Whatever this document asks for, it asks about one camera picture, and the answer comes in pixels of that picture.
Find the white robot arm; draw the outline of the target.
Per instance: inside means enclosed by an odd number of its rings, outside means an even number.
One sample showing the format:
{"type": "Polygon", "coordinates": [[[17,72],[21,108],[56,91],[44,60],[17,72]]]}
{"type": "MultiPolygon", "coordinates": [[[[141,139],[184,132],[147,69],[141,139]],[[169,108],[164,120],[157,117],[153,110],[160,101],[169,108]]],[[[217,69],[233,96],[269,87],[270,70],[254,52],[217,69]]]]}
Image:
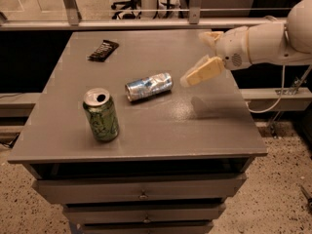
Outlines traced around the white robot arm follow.
{"type": "Polygon", "coordinates": [[[223,70],[246,69],[254,64],[307,65],[312,63],[312,0],[302,0],[286,22],[272,20],[227,31],[207,31],[199,38],[212,51],[181,78],[191,87],[218,76],[223,70]]]}

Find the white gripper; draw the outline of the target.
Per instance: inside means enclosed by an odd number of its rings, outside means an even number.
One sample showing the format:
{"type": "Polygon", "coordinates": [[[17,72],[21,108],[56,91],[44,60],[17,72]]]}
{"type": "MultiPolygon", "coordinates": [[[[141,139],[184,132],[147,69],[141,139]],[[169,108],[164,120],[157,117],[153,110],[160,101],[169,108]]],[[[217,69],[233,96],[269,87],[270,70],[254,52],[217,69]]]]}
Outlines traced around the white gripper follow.
{"type": "Polygon", "coordinates": [[[215,49],[217,57],[202,57],[180,78],[180,85],[185,88],[195,86],[216,77],[225,68],[239,70],[250,67],[248,30],[246,26],[242,26],[226,32],[201,32],[199,39],[212,50],[215,49]]]}

